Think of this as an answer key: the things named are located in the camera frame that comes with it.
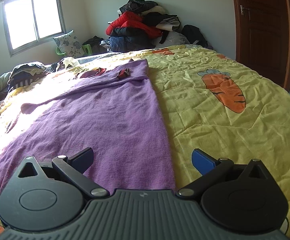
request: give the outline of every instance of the floral pillow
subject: floral pillow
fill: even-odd
[[[56,45],[60,48],[61,53],[66,52],[66,57],[79,58],[85,54],[81,44],[74,34],[74,31],[53,39]]]

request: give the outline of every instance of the green plastic chair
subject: green plastic chair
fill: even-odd
[[[92,55],[92,47],[90,44],[82,45],[82,48],[85,51],[84,56]],[[59,47],[56,48],[56,54],[59,56],[62,56],[62,57],[66,57],[66,55],[67,55],[66,52],[62,53]]]

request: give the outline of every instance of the window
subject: window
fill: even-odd
[[[10,55],[65,33],[60,0],[12,0],[3,3]]]

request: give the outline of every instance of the door handle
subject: door handle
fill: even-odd
[[[242,14],[243,16],[245,16],[245,10],[248,10],[248,11],[249,11],[249,8],[246,8],[246,7],[244,7],[243,5],[241,5],[241,14]]]

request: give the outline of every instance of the window frame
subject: window frame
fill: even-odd
[[[10,57],[19,54],[27,49],[36,47],[40,44],[43,44],[45,42],[51,41],[54,37],[66,34],[66,28],[65,28],[65,21],[64,21],[64,17],[63,17],[63,11],[62,11],[62,7],[61,7],[61,0],[56,0],[57,2],[57,8],[58,8],[58,16],[60,19],[60,23],[61,23],[61,29],[62,31],[59,33],[55,33],[49,36],[46,36],[44,38],[40,38],[39,34],[38,34],[38,28],[37,28],[37,22],[36,22],[36,15],[35,15],[35,9],[34,9],[34,1],[32,1],[32,8],[33,8],[33,15],[34,15],[34,27],[35,27],[35,34],[36,34],[36,41],[32,41],[30,43],[24,44],[16,49],[13,49],[12,47],[12,43],[11,43],[11,38],[9,35],[9,29],[8,29],[8,24],[7,24],[7,18],[6,18],[6,13],[5,13],[5,4],[12,2],[12,1],[16,1],[16,0],[8,0],[8,1],[4,1],[2,2],[2,11],[3,11],[3,23],[4,23],[4,30],[5,30],[5,36],[6,36],[6,41],[7,41],[7,46],[8,46],[8,51],[9,51],[9,55]]]

